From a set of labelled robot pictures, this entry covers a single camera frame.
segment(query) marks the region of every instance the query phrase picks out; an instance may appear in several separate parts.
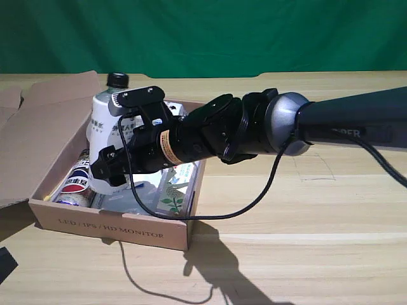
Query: plastic bottle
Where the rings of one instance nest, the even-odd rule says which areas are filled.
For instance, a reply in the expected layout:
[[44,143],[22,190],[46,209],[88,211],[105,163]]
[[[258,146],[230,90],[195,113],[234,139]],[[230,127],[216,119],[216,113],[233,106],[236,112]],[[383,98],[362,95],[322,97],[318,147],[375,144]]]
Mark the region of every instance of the plastic bottle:
[[[114,145],[115,149],[123,147],[118,131],[119,117],[114,117],[109,112],[109,101],[111,95],[128,88],[128,75],[124,73],[109,73],[107,77],[107,90],[96,94],[93,97],[92,117],[86,129],[86,137],[89,141],[90,164],[93,164],[99,151],[107,146]],[[128,142],[133,135],[133,129],[142,125],[142,120],[138,118],[127,118],[121,122],[123,133]],[[94,179],[92,171],[89,171],[89,185],[97,193],[113,194],[127,187],[127,184],[112,187],[106,181]]]

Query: green backdrop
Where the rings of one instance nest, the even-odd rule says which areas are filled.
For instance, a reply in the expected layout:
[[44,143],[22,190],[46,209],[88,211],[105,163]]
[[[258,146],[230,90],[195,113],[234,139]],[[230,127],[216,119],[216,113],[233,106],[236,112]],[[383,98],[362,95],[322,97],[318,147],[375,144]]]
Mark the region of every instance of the green backdrop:
[[407,0],[0,0],[0,72],[407,70]]

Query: wooden surface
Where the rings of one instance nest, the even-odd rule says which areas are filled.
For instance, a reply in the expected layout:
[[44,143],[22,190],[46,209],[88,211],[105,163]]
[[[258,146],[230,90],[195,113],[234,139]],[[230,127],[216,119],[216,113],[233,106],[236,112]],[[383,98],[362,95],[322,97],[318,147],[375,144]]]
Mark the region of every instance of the wooden surface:
[[[0,75],[0,89],[52,77]],[[131,87],[158,85],[168,98],[201,102],[270,87],[319,101],[406,86],[407,72],[130,79]],[[405,152],[384,155],[407,173]],[[210,159],[198,214],[243,207],[263,188],[272,162]],[[284,157],[270,192],[250,212],[197,222],[186,253],[43,231],[30,224],[27,206],[11,207],[0,211],[0,246],[20,265],[0,285],[0,304],[405,305],[406,195],[362,149],[324,146]]]

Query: open cardboard box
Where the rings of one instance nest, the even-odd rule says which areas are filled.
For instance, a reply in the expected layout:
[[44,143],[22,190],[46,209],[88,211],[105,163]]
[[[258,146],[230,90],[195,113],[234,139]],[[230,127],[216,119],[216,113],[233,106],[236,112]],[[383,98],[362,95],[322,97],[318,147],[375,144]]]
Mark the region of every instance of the open cardboard box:
[[[92,97],[102,91],[95,71],[0,92],[0,208],[29,201],[43,229],[141,245],[187,250],[192,223],[43,201],[87,147]],[[189,112],[201,104],[182,102]],[[190,215],[204,174],[200,162]]]

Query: soda can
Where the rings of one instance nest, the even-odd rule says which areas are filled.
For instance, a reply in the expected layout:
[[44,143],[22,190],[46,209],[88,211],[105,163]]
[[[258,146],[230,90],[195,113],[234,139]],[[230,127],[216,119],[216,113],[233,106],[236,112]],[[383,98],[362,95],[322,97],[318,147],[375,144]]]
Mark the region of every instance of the soda can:
[[89,187],[89,149],[84,149],[55,202],[90,207],[95,192]]

